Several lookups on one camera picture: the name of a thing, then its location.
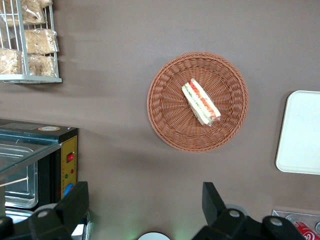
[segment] red can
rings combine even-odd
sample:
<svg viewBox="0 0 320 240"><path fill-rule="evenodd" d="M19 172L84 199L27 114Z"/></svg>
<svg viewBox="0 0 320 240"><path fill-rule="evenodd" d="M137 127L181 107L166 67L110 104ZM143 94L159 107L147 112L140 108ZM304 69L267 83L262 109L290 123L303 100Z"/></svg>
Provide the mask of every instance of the red can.
<svg viewBox="0 0 320 240"><path fill-rule="evenodd" d="M286 216L290 222L299 230L306 240L320 240L320 237L303 221L300 221L299 217L295 214Z"/></svg>

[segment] red switch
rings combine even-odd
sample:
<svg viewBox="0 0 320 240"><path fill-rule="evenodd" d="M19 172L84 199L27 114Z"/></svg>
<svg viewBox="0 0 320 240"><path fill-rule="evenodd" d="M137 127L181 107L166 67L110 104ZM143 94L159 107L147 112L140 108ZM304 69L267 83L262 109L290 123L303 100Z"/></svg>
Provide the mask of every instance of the red switch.
<svg viewBox="0 0 320 240"><path fill-rule="evenodd" d="M72 152L72 153L69 153L67 156L66 156L66 162L67 163L70 163L71 161L73 161L75 158L75 154Z"/></svg>

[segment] white tray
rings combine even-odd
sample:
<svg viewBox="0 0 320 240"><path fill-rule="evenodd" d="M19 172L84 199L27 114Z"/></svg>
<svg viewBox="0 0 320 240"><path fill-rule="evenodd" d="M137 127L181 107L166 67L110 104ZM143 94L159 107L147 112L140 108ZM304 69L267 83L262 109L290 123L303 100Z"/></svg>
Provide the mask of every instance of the white tray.
<svg viewBox="0 0 320 240"><path fill-rule="evenodd" d="M320 92L295 91L287 99L276 166L320 175Z"/></svg>

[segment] wooden stick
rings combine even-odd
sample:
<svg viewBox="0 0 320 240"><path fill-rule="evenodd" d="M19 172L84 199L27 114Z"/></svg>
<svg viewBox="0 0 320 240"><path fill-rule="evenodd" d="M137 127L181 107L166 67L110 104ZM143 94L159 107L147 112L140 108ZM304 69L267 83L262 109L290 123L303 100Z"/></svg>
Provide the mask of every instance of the wooden stick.
<svg viewBox="0 0 320 240"><path fill-rule="evenodd" d="M22 181L25 181L25 180L28 180L28 179L29 179L29 177L27 176L27 177L21 178L21 179L19 179L19 180L7 182L7 183L5 183L5 184L1 184L1 185L0 185L0 188L1 188L1 187L4 187L4 186L7 186L7 185L10 185L10 184L19 183L19 182L22 182Z"/></svg>

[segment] metal wire shelf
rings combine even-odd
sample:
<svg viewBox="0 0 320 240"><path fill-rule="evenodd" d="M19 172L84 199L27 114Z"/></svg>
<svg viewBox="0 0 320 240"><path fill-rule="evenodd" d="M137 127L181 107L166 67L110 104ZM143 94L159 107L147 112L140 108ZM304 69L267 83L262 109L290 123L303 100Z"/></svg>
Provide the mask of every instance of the metal wire shelf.
<svg viewBox="0 0 320 240"><path fill-rule="evenodd" d="M62 83L59 77L58 56L57 52L45 54L44 56L53 58L54 77L34 75L30 72L30 64L28 60L26 30L48 29L55 31L54 15L52 5L43 8L46 23L43 24L24 24L21 0L10 0L11 9L6 9L5 0L0 0L3 6L3 12L0 12L0 18L3 19L5 28L0 27L0 44L2 49L18 50L22 52L22 74L0 74L0 83L12 84L42 84L42 83ZM12 19L18 23L13 26L8 25L8 19Z"/></svg>

